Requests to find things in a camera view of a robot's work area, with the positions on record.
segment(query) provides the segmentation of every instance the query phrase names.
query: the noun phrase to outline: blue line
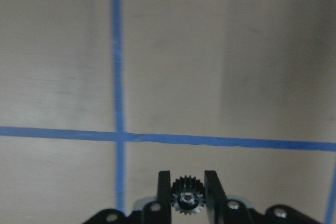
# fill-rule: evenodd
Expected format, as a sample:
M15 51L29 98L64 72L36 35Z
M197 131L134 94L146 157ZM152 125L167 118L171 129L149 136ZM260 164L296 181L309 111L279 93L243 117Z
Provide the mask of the blue line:
M23 127L1 127L0 136L61 138L73 140L117 141L115 132L74 131Z
M125 181L125 134L123 110L123 43L122 43L122 0L112 0L112 41L114 66L114 99L115 120L118 135L117 140L117 170L115 190L117 193L117 208L124 212L124 181Z
M327 212L325 213L326 216L324 221L325 224L332 224L335 206L336 206L336 162L334 164L334 175L329 195Z
M240 146L247 148L269 148L269 149L281 149L281 150L336 152L336 143L326 143L326 142L264 140L264 139L250 139L250 138L165 135L165 134L134 135L133 138L130 138L130 141L158 142L165 144L192 144L192 145L210 145L210 146L227 146L227 147Z

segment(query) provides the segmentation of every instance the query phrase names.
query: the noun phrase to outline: gear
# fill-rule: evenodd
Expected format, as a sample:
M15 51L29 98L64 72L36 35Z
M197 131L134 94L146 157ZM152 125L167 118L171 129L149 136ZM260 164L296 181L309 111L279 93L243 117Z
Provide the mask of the gear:
M172 206L176 211L186 214L196 214L205 204L205 188L196 177L180 177L172 186Z

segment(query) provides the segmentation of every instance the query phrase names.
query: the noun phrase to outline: black gear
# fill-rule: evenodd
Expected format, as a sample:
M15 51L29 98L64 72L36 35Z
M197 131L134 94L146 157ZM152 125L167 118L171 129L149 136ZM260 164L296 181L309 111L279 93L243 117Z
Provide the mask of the black gear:
M171 188L172 206L184 214L195 214L202 210L205 204L205 188L196 177L180 177Z

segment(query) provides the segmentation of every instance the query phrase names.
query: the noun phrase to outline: blue tape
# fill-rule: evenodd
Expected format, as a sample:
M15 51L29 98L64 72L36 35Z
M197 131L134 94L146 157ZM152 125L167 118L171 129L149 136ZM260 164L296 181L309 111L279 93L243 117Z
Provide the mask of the blue tape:
M55 129L1 127L1 126L0 126L0 136L61 138L61 139L93 140L93 141L117 141L118 138L117 133L114 132L55 130Z
M324 221L325 224L333 223L335 206L336 206L336 163L334 164L333 181L329 195L327 212L325 213L326 216Z
M327 151L336 152L336 143L264 140L250 138L230 138L211 136L143 134L134 135L131 142L157 142L164 144L192 144L212 146L240 146L247 148L268 148L281 150Z
M117 193L117 208L124 212L124 177L125 177L125 143L123 114L123 43L122 43L122 0L112 0L112 41L114 66L114 99L115 120L118 133L117 140L117 171L115 190Z

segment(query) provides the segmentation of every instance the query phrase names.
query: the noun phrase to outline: beige surface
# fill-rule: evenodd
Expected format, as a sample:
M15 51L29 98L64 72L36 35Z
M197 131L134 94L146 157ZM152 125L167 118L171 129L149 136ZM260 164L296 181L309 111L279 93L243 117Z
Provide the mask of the beige surface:
M249 199L261 212L287 204L324 221L334 153L158 143L127 147L128 211L136 199L155 195L160 170L170 170L172 181L185 174L204 181L208 169L217 171L228 195ZM175 217L174 223L188 223L189 217Z
M335 141L335 0L123 5L129 132Z
M0 223L83 223L114 207L114 143L0 137Z
M0 125L113 131L109 0L0 6Z

